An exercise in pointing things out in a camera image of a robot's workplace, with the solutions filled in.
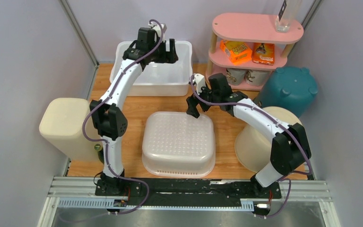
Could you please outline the white plastic tub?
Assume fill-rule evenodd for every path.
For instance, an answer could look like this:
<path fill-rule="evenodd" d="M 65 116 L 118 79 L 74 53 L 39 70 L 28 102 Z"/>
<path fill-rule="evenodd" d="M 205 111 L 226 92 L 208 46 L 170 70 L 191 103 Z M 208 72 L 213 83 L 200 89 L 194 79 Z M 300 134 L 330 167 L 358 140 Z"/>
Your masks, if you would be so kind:
<path fill-rule="evenodd" d="M 116 50 L 116 61 L 110 75 L 112 91 L 120 74 L 124 72 L 115 87 L 113 95 L 121 91 L 127 96 L 185 96 L 189 89 L 192 70 L 192 45 L 188 41 L 176 41 L 179 60 L 176 63 L 149 63 L 143 70 L 140 64 L 134 64 L 125 70 L 133 60 L 123 60 L 123 54 L 131 41 L 121 42 Z"/>

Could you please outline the translucent white basin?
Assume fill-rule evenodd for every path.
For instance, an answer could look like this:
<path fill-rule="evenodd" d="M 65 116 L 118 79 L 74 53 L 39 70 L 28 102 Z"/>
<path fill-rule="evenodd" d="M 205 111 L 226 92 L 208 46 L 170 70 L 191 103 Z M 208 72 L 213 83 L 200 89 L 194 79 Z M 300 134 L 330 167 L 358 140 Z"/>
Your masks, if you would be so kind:
<path fill-rule="evenodd" d="M 155 112 L 145 125 L 142 163 L 153 175 L 202 178 L 216 163 L 213 121 L 205 114 Z"/>

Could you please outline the cream round bucket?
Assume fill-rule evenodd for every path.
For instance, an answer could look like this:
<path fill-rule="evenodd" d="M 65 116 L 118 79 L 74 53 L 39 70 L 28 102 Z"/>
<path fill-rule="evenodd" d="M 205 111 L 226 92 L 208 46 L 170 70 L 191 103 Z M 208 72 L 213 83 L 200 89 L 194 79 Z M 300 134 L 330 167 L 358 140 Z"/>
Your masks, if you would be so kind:
<path fill-rule="evenodd" d="M 276 106 L 263 109 L 273 117 L 290 125 L 302 124 L 292 112 Z M 270 161 L 271 143 L 251 125 L 246 125 L 235 140 L 235 153 L 239 162 L 252 172 L 259 172 Z"/>

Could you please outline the teal round bucket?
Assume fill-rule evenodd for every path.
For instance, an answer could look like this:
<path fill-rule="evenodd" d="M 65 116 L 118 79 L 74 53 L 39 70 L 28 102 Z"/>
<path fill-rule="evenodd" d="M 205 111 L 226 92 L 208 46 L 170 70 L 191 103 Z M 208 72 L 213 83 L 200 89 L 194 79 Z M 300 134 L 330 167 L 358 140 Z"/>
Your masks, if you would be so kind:
<path fill-rule="evenodd" d="M 318 85 L 306 67 L 277 68 L 267 79 L 254 103 L 261 107 L 276 106 L 301 117 L 318 94 Z"/>

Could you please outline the cream rectangular bin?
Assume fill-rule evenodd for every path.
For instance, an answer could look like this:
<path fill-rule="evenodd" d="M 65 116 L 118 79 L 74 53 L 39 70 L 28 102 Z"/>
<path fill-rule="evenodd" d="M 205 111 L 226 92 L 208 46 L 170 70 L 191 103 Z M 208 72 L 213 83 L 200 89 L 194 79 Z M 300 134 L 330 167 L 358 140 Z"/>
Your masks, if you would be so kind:
<path fill-rule="evenodd" d="M 83 134 L 83 122 L 90 113 L 89 102 L 82 98 L 57 98 L 48 105 L 39 125 L 40 134 L 72 160 L 100 162 L 101 142 Z"/>

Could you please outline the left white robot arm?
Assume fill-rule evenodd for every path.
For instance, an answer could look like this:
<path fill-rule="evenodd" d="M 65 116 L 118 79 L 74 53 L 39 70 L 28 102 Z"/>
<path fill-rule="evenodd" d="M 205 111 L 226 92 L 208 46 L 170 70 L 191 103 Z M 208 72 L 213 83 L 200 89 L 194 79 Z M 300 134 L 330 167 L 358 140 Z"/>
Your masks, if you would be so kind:
<path fill-rule="evenodd" d="M 119 71 L 108 90 L 98 101 L 90 103 L 89 116 L 104 146 L 101 180 L 115 196 L 125 192 L 128 180 L 124 177 L 121 160 L 121 140 L 128 126 L 122 112 L 125 99 L 147 65 L 152 62 L 176 63 L 178 60 L 174 39 L 170 39 L 170 50 L 166 50 L 165 31 L 165 24 L 140 28 L 137 39 L 124 51 Z"/>

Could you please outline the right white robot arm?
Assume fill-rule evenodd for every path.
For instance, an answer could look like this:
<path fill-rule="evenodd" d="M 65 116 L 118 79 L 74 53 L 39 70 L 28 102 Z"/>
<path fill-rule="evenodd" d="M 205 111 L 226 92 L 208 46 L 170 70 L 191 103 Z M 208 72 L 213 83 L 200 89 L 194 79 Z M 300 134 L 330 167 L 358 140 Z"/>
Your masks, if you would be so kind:
<path fill-rule="evenodd" d="M 218 106 L 256 129 L 270 142 L 269 162 L 251 178 L 253 195 L 264 197 L 273 183 L 295 173 L 303 163 L 309 167 L 306 174 L 312 174 L 311 150 L 306 130 L 301 124 L 286 123 L 267 113 L 244 93 L 232 91 L 222 73 L 210 76 L 209 81 L 206 81 L 204 75 L 194 73 L 189 78 L 189 85 L 192 95 L 186 99 L 188 115 L 199 118 L 198 106 L 204 112 L 212 106 Z"/>

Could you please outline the orange snack box left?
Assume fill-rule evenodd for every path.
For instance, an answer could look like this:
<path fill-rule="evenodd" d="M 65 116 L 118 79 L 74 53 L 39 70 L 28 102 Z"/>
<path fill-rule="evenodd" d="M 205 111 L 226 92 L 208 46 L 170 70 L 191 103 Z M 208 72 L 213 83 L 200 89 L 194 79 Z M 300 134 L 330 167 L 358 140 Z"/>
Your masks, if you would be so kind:
<path fill-rule="evenodd" d="M 219 47 L 234 65 L 252 60 L 252 49 L 246 42 L 221 40 Z"/>

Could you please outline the orange snack box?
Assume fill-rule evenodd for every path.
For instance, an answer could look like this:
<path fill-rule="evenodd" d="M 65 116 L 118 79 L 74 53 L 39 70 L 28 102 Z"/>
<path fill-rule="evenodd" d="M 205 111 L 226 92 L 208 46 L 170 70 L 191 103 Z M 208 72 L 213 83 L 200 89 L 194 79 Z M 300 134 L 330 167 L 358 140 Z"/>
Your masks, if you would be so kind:
<path fill-rule="evenodd" d="M 274 65 L 275 45 L 268 43 L 253 43 L 252 61 L 258 64 Z"/>
<path fill-rule="evenodd" d="M 234 65 L 252 60 L 252 49 L 246 42 L 221 40 L 219 47 Z"/>

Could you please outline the orange snack box right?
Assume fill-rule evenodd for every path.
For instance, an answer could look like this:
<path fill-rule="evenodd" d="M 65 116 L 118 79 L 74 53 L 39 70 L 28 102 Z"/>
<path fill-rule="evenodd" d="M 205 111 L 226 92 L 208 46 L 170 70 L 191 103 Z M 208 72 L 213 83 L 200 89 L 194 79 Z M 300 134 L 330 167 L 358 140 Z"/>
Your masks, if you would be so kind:
<path fill-rule="evenodd" d="M 253 43 L 252 61 L 258 64 L 274 65 L 275 45 L 268 43 Z"/>

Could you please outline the pink three-tier shelf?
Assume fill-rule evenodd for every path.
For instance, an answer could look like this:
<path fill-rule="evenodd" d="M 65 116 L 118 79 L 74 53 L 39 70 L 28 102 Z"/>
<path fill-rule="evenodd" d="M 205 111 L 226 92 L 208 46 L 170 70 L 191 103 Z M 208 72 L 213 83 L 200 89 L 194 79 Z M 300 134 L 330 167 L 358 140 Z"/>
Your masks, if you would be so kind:
<path fill-rule="evenodd" d="M 243 80 L 232 89 L 260 91 L 271 72 L 286 65 L 287 57 L 304 34 L 304 28 L 297 20 L 293 20 L 287 32 L 276 30 L 276 15 L 252 13 L 223 13 L 212 21 L 212 34 L 208 51 L 209 62 L 205 76 L 226 73 L 227 68 L 265 71 L 266 76 L 260 77 L 260 82 Z M 234 65 L 220 49 L 220 41 L 246 42 L 250 48 L 254 43 L 275 45 L 275 63 L 273 65 L 259 64 L 252 61 Z"/>

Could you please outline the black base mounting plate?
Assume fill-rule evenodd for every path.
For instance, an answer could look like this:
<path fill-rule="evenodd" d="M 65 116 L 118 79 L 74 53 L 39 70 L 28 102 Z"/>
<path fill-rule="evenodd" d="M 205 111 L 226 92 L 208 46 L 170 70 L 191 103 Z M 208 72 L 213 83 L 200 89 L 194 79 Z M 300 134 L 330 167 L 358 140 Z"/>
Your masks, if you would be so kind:
<path fill-rule="evenodd" d="M 261 188 L 251 181 L 221 179 L 132 178 L 99 179 L 96 196 L 126 196 L 129 199 L 153 200 L 154 195 L 220 195 L 229 199 L 280 199 L 279 183 Z"/>

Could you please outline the green glass bottle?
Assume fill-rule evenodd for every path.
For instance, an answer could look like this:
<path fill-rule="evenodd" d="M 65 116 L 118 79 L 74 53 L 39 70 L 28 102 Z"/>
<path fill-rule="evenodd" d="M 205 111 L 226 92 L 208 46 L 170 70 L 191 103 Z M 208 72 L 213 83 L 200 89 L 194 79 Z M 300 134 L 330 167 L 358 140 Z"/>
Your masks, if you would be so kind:
<path fill-rule="evenodd" d="M 102 144 L 95 144 L 94 149 L 97 152 L 99 161 L 104 164 L 104 148 Z"/>

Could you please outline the clear glass vase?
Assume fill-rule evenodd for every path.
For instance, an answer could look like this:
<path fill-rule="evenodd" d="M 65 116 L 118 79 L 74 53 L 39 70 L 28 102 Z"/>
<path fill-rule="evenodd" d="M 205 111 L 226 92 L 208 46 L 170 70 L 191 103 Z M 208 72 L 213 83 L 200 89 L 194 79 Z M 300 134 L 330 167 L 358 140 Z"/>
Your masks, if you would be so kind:
<path fill-rule="evenodd" d="M 290 25 L 295 20 L 301 7 L 302 0 L 284 0 L 275 20 L 275 29 L 277 32 L 286 33 Z"/>

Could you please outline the aluminium frame rail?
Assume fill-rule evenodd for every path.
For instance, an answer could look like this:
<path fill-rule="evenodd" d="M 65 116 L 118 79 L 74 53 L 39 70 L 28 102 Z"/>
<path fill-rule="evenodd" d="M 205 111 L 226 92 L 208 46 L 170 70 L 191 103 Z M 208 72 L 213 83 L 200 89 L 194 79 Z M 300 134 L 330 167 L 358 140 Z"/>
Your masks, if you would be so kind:
<path fill-rule="evenodd" d="M 327 227 L 340 226 L 337 212 L 325 181 L 294 180 L 279 183 L 280 199 L 229 199 L 220 195 L 159 195 L 153 200 L 126 196 L 96 196 L 96 177 L 55 177 L 51 183 L 38 226 L 51 227 L 59 208 L 110 210 L 241 211 L 257 216 L 266 211 L 275 215 L 278 203 L 283 213 L 303 217 L 309 211 Z"/>

